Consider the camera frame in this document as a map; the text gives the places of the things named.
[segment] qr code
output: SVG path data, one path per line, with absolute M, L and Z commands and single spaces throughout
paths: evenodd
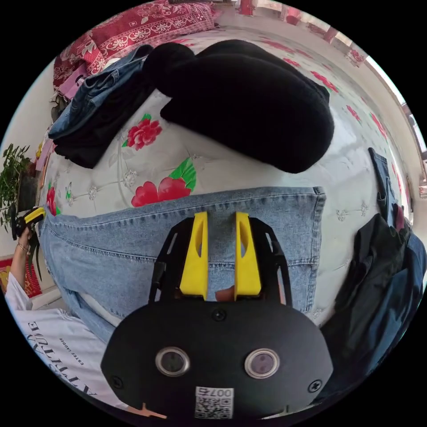
M 231 389 L 197 387 L 196 410 L 194 416 L 203 419 L 232 418 L 234 393 L 230 390 Z

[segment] green leaf pattern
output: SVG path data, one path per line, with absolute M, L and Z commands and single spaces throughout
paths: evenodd
M 193 192 L 196 187 L 196 175 L 193 162 L 188 157 L 169 176 L 172 179 L 182 178 L 185 182 L 185 187 Z

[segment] denim jeans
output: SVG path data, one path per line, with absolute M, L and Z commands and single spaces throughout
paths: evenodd
M 270 225 L 287 258 L 293 306 L 312 308 L 326 196 L 320 187 L 261 187 L 194 195 L 95 216 L 52 216 L 40 223 L 46 266 L 69 308 L 107 342 L 114 326 L 80 294 L 124 318 L 148 302 L 153 264 L 172 226 L 208 212 L 209 292 L 234 284 L 235 212 Z
M 88 77 L 52 125 L 49 138 L 62 138 L 83 127 L 112 92 L 142 70 L 145 58 L 152 49 L 147 44 L 140 46 L 102 72 Z
M 388 173 L 387 159 L 380 156 L 375 150 L 368 148 L 371 155 L 372 163 L 374 164 L 375 175 L 379 192 L 377 196 L 377 203 L 382 217 L 387 221 L 387 224 L 395 227 L 395 216 L 393 214 L 393 205 L 397 204 L 395 193 L 391 188 L 390 175 Z

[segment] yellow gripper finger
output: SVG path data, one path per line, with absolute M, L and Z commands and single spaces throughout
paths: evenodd
M 255 253 L 249 215 L 236 212 L 236 266 L 234 300 L 238 297 L 253 297 L 261 292 L 258 262 Z
M 30 213 L 28 213 L 25 217 L 25 223 L 30 224 L 31 222 L 37 222 L 42 220 L 46 216 L 46 211 L 43 207 L 35 208 Z
M 208 214 L 199 212 L 194 215 L 193 230 L 188 245 L 179 287 L 183 295 L 208 296 Z

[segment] person's arm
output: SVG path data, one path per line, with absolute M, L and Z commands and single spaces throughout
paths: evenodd
M 22 289 L 25 287 L 25 264 L 27 262 L 27 253 L 29 250 L 28 241 L 31 238 L 31 231 L 27 227 L 21 234 L 10 266 L 10 272 L 19 283 Z

